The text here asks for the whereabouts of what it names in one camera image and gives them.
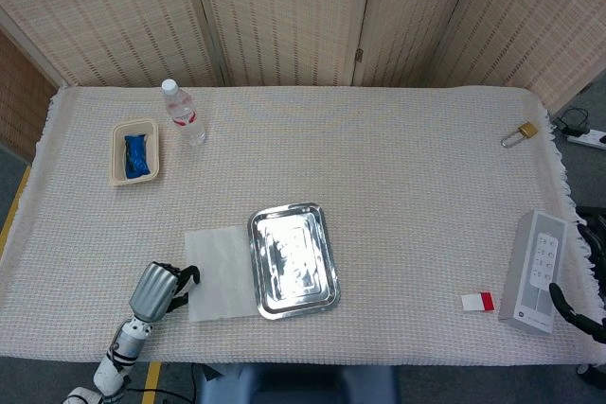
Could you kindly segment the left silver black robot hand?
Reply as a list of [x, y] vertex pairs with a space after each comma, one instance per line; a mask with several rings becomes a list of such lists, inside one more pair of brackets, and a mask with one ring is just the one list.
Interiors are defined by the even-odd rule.
[[195, 265], [184, 269], [169, 263], [151, 262], [141, 275], [129, 305], [134, 316], [145, 323], [154, 324], [167, 313], [184, 307], [189, 302], [187, 292], [181, 294], [186, 285], [201, 282], [200, 270]]

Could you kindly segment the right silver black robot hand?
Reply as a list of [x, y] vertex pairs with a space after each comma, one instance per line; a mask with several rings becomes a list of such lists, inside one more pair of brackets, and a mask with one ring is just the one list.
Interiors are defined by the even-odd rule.
[[[578, 225], [581, 237], [590, 247], [590, 257], [596, 262], [594, 265], [599, 271], [605, 271], [605, 244], [590, 228], [583, 224]], [[548, 286], [549, 294], [555, 309], [562, 318], [570, 325], [573, 325], [583, 333], [589, 335], [594, 341], [605, 344], [605, 319], [600, 323], [577, 313], [565, 300], [561, 288], [556, 283], [550, 283]]]

